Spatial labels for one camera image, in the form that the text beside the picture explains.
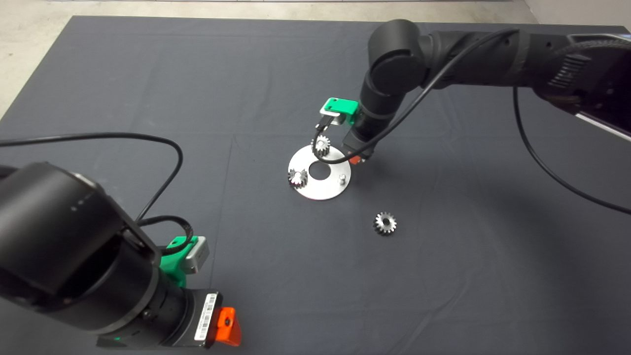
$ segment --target orange tab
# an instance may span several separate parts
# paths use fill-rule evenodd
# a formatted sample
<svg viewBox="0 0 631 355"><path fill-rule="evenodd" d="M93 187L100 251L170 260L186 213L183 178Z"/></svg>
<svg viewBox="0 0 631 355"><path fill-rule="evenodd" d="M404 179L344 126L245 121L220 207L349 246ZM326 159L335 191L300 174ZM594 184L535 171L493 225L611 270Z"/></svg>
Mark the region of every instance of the orange tab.
<svg viewBox="0 0 631 355"><path fill-rule="evenodd" d="M219 312L215 340L230 346L241 344L241 327L237 320L237 310L234 308L223 307Z"/></svg>
<svg viewBox="0 0 631 355"><path fill-rule="evenodd" d="M353 165L357 165L357 163L362 161L362 157L360 157L359 155L356 155L354 157L352 157L351 159L348 159L348 162L353 164Z"/></svg>

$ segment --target gray tablecloth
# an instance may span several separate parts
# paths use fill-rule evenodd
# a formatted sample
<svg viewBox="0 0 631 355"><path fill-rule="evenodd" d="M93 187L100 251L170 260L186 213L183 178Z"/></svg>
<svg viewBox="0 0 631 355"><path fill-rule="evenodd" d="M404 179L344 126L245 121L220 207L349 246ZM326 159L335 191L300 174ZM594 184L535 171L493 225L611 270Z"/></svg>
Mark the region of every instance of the gray tablecloth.
<svg viewBox="0 0 631 355"><path fill-rule="evenodd" d="M189 285L221 290L244 335L241 347L213 353L630 353L631 218L536 166L508 89L430 94L333 200L288 187L288 161L312 138L322 103L358 97L377 25L75 17L0 136L133 131L183 146L184 168L150 215L182 215L210 240L211 258ZM529 90L522 102L536 149L559 175L631 205L630 144ZM328 132L335 144L345 134ZM0 158L91 176L131 215L175 161L168 147L129 141L4 148ZM372 230L384 210L399 221L391 238ZM158 244L180 233L147 231ZM5 301L0 318L3 354L109 354L94 336Z"/></svg>

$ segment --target barcode label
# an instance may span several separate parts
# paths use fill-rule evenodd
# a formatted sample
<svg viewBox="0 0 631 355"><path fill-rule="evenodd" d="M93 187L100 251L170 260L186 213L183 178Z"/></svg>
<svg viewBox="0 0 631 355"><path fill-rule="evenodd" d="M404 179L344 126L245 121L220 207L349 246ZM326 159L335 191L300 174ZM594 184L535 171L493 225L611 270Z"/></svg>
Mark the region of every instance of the barcode label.
<svg viewBox="0 0 631 355"><path fill-rule="evenodd" d="M197 331L195 332L195 340L206 340L206 334L208 333L208 327L210 327L210 319L213 317L213 309L215 308L216 300L216 293L209 293L206 295L204 308L199 316L199 324Z"/></svg>

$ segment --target gear teeth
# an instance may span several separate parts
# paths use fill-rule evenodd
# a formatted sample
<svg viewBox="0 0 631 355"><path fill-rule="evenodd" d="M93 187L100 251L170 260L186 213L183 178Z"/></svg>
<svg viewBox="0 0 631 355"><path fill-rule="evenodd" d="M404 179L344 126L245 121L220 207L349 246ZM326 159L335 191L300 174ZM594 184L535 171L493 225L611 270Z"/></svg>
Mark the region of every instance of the gear teeth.
<svg viewBox="0 0 631 355"><path fill-rule="evenodd" d="M329 138L323 135L319 135L315 141L315 154L322 158L329 154L331 150L331 141Z"/></svg>
<svg viewBox="0 0 631 355"><path fill-rule="evenodd" d="M287 180L291 187L296 189L302 188L307 184L307 171L303 170L298 172L290 169L287 173Z"/></svg>
<svg viewBox="0 0 631 355"><path fill-rule="evenodd" d="M390 236L396 230L397 222L392 214L381 212L375 217L372 226L379 235Z"/></svg>

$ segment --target cable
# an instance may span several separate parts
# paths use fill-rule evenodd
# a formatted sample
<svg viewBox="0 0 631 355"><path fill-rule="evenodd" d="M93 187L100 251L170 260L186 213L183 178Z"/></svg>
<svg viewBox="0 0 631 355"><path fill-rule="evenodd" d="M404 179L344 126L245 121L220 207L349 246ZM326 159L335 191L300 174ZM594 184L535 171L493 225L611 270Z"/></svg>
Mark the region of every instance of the cable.
<svg viewBox="0 0 631 355"><path fill-rule="evenodd" d="M175 222L178 225L180 225L180 227L182 227L182 229L186 233L186 240L184 240L182 244L178 246L174 246L172 248L168 248L166 246L160 246L159 249L162 252L162 256L173 255L184 250L184 248L186 248L186 246L191 242L191 239L193 238L193 234L194 234L191 224L188 223L186 219L183 219L182 217L175 216L175 215L159 215L156 217L141 219L137 223L139 227L144 227L144 226L150 226L152 224L161 223L161 222Z"/></svg>
<svg viewBox="0 0 631 355"><path fill-rule="evenodd" d="M103 132L103 133L77 133L77 134L68 134L68 135L59 135L59 136L43 136L43 137L33 137L33 138L24 138L24 139L14 139L14 140L0 140L0 147L17 147L22 145L32 145L32 144L42 144L42 143L55 143L60 141L76 141L76 140L93 140L93 139L109 139L109 138L123 138L123 139L133 139L133 140L144 140L144 141L154 141L157 143L163 143L170 145L177 152L177 163L175 168L168 176L167 180L158 188L158 191L151 197L149 202L144 206L138 217L136 217L136 221L141 220L144 215L147 214L147 211L153 206L153 204L158 200L160 195L167 189L167 186L173 181L177 173L180 171L182 167L182 163L184 161L184 153L180 146L169 139L144 135L141 133L129 133L129 132Z"/></svg>
<svg viewBox="0 0 631 355"><path fill-rule="evenodd" d="M524 131L524 125L522 124L522 121L521 121L521 113L519 112L519 94L518 94L517 87L513 88L513 108L515 110L515 120L517 121L517 128L519 129L519 135L521 136L521 140L524 142L524 145L526 146L528 153L530 153L530 156L533 157L534 161L537 162L537 164L539 164L539 166L543 169L543 171L546 172L546 174L548 174L552 179L554 179L556 182L561 184L561 186L563 186L564 188L579 195L580 197L585 198L586 200L592 201L593 203L597 203L598 205L601 205L603 207L610 208L612 210L631 215L631 209L629 208L614 205L613 203L600 200L599 198L593 197L592 195L589 195L575 188L574 186L570 185L568 182L566 182L561 177L556 175L552 170L550 170L550 168L542 161L542 159L539 158L539 155L537 155L537 153L534 151L533 146L530 144L530 141L528 140L528 137L526 136L526 132Z"/></svg>
<svg viewBox="0 0 631 355"><path fill-rule="evenodd" d="M364 144L361 148L355 150L354 152L346 154L342 158L334 159L334 160L326 160L324 158L321 158L321 157L317 156L317 154L316 154L317 137L324 131L323 127L322 128L318 128L317 133L315 134L315 137L314 137L313 142L311 144L311 150L314 153L315 157L319 161L321 161L323 163L326 163L326 164L339 164L339 163L343 163L343 162L349 161L354 156L359 155L360 153L364 152L366 149L374 146L380 140L382 140L383 137L387 136L390 132L392 132L395 128L397 128L397 126L399 126L403 122L403 120L406 119L410 115L412 110L414 110L417 107L417 105L427 96L427 94L430 93L430 91L432 91L432 89L434 88L434 86L436 86L438 81L440 81L443 78L443 76L445 76L445 74L449 70L451 70L451 68L453 68L456 64L458 64L469 53L473 52L475 49L479 48L483 44L485 44L485 43L487 43L487 42L489 42L489 41L491 41L493 39L496 39L496 38L499 38L499 37L503 37L503 36L506 36L506 35L512 35L513 33L516 33L518 31L519 30L516 29L516 28L508 28L508 29L505 29L505 30L489 33L488 35L482 37L480 40L478 40L476 42L473 42L467 48L463 49L460 53L458 53L458 55L456 55L454 57L454 59L451 59L438 72L438 74L436 74L436 76L432 79L432 81L430 81L430 83L423 89L423 91L421 91L421 93L419 93L418 96L416 96L414 101L412 101L412 103L410 103L410 105L408 105L406 107L406 109L403 110L403 113L397 119L393 120L392 123L390 125L388 125L388 127L386 127L383 131L381 131L376 136L374 136L371 140L368 141L368 143Z"/></svg>

